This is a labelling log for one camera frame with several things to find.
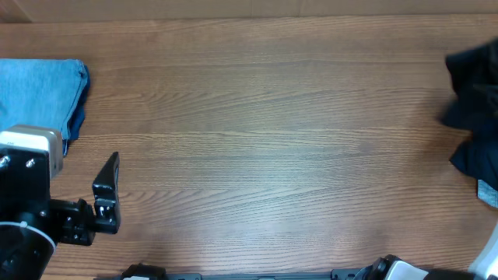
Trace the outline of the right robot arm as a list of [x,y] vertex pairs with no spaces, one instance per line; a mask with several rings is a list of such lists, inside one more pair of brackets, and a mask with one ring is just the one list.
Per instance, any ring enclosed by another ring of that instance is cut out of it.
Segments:
[[353,280],[497,280],[497,226],[467,271],[420,268],[388,255],[360,269]]

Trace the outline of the black garment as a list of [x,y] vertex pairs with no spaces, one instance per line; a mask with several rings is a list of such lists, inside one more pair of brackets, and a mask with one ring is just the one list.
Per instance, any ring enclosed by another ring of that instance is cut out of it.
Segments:
[[445,64],[456,94],[442,124],[479,131],[497,126],[497,40],[450,54]]

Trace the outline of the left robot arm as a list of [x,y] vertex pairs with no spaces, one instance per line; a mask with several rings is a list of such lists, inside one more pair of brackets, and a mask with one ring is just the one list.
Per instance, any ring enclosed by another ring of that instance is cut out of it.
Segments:
[[89,246],[121,225],[114,152],[93,182],[94,204],[51,198],[49,155],[1,150],[1,277],[39,279],[57,245]]

